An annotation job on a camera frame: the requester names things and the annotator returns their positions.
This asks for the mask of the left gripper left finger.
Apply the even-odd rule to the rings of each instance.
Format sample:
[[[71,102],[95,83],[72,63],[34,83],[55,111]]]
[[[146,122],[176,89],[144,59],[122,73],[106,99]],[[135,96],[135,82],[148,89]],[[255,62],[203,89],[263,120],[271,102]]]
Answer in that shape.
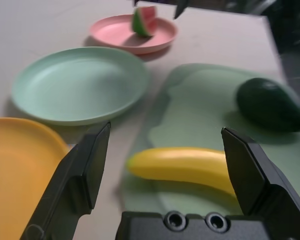
[[[83,215],[95,208],[108,149],[111,124],[90,128],[58,164],[22,240],[71,240]]]

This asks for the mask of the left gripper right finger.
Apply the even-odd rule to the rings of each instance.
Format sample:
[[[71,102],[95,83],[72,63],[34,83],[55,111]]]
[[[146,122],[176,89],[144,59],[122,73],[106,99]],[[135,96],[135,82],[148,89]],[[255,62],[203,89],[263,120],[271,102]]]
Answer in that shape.
[[[260,218],[272,240],[300,240],[300,196],[287,177],[250,137],[227,127],[221,135],[242,213]]]

